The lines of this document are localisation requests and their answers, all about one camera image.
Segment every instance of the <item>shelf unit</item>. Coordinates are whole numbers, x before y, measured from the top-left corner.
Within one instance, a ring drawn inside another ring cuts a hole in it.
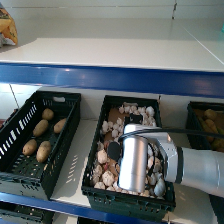
[[[111,5],[110,10],[102,6],[103,10],[91,7],[86,3],[88,1],[77,1],[77,4],[84,5],[72,6],[71,9],[71,1],[64,1],[67,8],[59,8],[60,1],[54,3],[58,8],[51,8],[45,1],[36,1],[30,10],[26,7],[26,0],[13,3],[15,8],[10,7],[12,2],[2,0],[16,19],[19,45],[0,49],[1,83],[224,99],[224,33],[221,33],[224,6],[221,1],[217,0],[215,6],[218,17],[204,15],[196,18],[193,12],[196,13],[200,5],[194,3],[192,11],[188,3],[185,5],[183,0],[178,0],[182,6],[176,12],[176,20],[171,19],[175,2],[172,0],[166,3],[150,1],[150,4],[159,4],[156,7],[148,6],[145,1],[139,1],[139,7],[135,1],[130,1],[131,7],[124,7],[124,4],[115,8],[116,5]],[[202,7],[207,11],[214,8],[208,2]],[[163,12],[163,16],[157,17],[155,9]],[[98,18],[97,13],[103,13],[103,18]],[[95,121],[88,122],[93,126],[96,124]],[[92,134],[93,130],[88,135],[90,139]],[[4,193],[0,193],[0,200],[104,221],[146,223],[93,211],[88,203],[74,205],[69,201],[72,200],[70,197],[60,195],[59,185],[60,181],[52,201]],[[80,192],[76,196],[85,202]],[[208,203],[206,195],[202,197]],[[207,214],[212,220],[214,214],[209,211],[211,206]],[[186,221],[178,215],[175,217],[175,213],[169,215],[173,221]]]

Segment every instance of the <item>potato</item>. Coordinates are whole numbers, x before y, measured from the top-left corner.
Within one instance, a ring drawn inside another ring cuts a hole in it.
[[[200,121],[200,124],[201,124],[202,128],[204,129],[204,131],[214,133],[212,131],[212,129],[210,127],[208,127],[208,125],[203,121],[203,119],[201,117],[198,117],[198,120]],[[211,136],[207,136],[206,138],[209,142],[212,142],[214,140],[214,138]]]
[[[217,117],[217,113],[214,110],[208,109],[204,112],[205,119],[215,120]]]
[[[54,112],[50,110],[49,108],[46,108],[42,113],[42,119],[50,121],[53,119],[53,117],[54,117]]]
[[[39,163],[43,163],[47,157],[50,155],[51,152],[51,143],[49,141],[44,141],[40,144],[40,147],[37,151],[37,161]]]
[[[62,128],[64,127],[64,124],[66,122],[66,118],[60,120],[55,126],[54,126],[54,133],[58,134],[61,132]]]
[[[35,137],[41,136],[48,128],[48,121],[47,120],[41,120],[36,127],[33,130],[33,135]]]
[[[205,123],[212,129],[212,131],[214,133],[217,133],[218,134],[218,130],[217,130],[216,125],[215,125],[215,123],[214,123],[213,120],[207,119],[207,120],[205,120]]]
[[[25,156],[32,155],[37,149],[37,142],[35,139],[29,140],[23,147],[23,154]]]

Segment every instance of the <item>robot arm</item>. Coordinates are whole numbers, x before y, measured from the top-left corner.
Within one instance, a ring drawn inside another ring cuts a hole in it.
[[[151,129],[129,124],[124,133]],[[168,133],[141,133],[163,156],[164,179],[224,197],[224,153],[176,147]]]

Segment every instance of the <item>black plastic crate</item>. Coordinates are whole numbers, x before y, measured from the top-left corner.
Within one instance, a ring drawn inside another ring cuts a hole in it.
[[[107,120],[111,108],[120,107],[124,102],[137,103],[140,107],[152,106],[155,110],[154,118],[156,120],[157,126],[162,127],[157,100],[105,96],[83,176],[82,193],[88,197],[91,208],[95,210],[160,222],[165,214],[168,211],[173,211],[176,206],[172,183],[165,182],[165,200],[123,194],[90,187],[90,177],[94,167],[93,163],[95,154],[97,152],[97,142],[100,139],[100,129],[102,127],[103,121]]]
[[[188,104],[188,118],[187,118],[187,129],[203,131],[199,120],[194,112],[194,109],[207,110],[212,109],[214,111],[224,111],[224,104],[221,103],[205,103],[205,102],[190,102]],[[210,143],[204,136],[188,135],[188,140],[193,149],[198,150],[212,150]],[[211,205],[217,216],[219,224],[224,224],[224,198],[209,195]]]
[[[49,199],[80,121],[80,94],[35,92],[0,130],[0,191]],[[38,163],[36,153],[24,156],[23,146],[33,137],[33,129],[42,119],[45,108],[54,111],[48,130],[36,138],[50,141],[51,153],[44,163]],[[54,125],[67,118],[60,134]]]
[[[18,224],[51,224],[54,212],[23,205],[0,202],[0,217]]]

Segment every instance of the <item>blue metal beam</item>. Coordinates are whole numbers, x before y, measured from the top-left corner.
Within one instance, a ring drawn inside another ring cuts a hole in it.
[[[224,72],[0,63],[0,82],[224,98]]]
[[[81,207],[77,205],[60,203],[56,201],[45,201],[41,199],[6,194],[1,192],[0,192],[0,201],[40,208],[40,209],[64,213],[68,215],[75,215],[75,216],[80,216],[84,218],[95,219],[95,220],[104,221],[104,222],[121,223],[121,224],[130,224],[130,223],[158,224],[155,222],[140,220],[140,219],[131,218],[127,216],[96,211],[91,208]]]

